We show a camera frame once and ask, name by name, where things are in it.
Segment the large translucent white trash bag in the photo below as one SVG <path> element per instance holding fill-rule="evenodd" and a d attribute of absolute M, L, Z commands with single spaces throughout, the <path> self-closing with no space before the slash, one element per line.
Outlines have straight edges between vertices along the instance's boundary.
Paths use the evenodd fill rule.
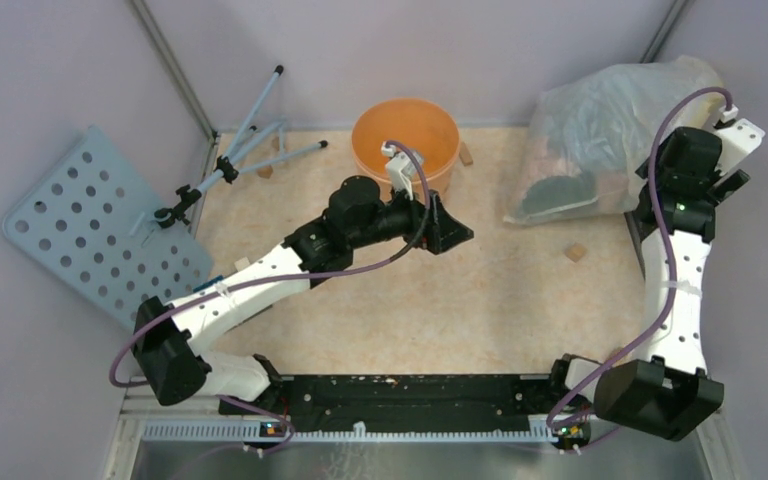
<path fill-rule="evenodd" d="M 707 62 L 618 64 L 541 94 L 504 220 L 519 226 L 633 210 L 669 111 L 690 93 L 720 87 Z"/>

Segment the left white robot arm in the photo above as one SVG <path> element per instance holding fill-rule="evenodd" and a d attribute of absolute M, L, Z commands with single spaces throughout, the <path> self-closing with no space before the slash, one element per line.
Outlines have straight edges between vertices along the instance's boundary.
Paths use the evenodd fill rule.
<path fill-rule="evenodd" d="M 131 352 L 155 399 L 171 406 L 196 395 L 224 395 L 257 413 L 274 410 L 280 378 L 267 360 L 215 352 L 213 344 L 276 302 L 353 272 L 359 248 L 401 238 L 409 249 L 440 255 L 473 239 L 437 192 L 428 200 L 423 204 L 398 192 L 383 202 L 374 180 L 349 177 L 330 195 L 321 216 L 226 282 L 168 302 L 144 301 Z"/>

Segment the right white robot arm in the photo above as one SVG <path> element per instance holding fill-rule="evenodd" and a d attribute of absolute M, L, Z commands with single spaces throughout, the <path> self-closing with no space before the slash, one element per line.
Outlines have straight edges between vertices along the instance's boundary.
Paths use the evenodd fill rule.
<path fill-rule="evenodd" d="M 646 182 L 635 211 L 645 329 L 616 361 L 562 359 L 566 373 L 546 385 L 555 433 L 576 434 L 596 417 L 678 441 L 721 407 L 724 386 L 710 377 L 700 339 L 702 280 L 716 209 L 748 182 L 739 165 L 763 137 L 744 122 L 678 127 L 637 169 Z"/>

